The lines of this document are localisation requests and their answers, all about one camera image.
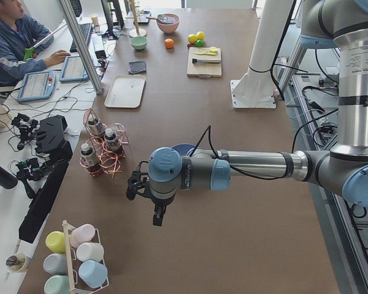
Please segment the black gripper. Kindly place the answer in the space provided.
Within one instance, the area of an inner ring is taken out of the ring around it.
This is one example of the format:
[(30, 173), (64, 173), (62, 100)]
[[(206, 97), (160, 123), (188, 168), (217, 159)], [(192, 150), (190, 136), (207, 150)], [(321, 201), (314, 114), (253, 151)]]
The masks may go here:
[(166, 207), (173, 202), (175, 197), (175, 186), (168, 182), (150, 181), (150, 191), (152, 194), (151, 199), (155, 204), (153, 225), (162, 226)]

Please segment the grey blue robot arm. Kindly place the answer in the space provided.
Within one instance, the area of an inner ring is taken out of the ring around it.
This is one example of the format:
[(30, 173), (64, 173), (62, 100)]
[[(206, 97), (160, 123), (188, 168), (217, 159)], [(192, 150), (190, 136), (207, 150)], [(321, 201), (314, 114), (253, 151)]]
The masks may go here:
[(224, 190), (231, 175), (294, 178), (368, 208), (368, 1), (306, 1), (301, 40), (340, 48), (337, 143), (329, 151), (259, 153), (163, 147), (148, 162), (153, 224), (161, 225), (177, 189)]

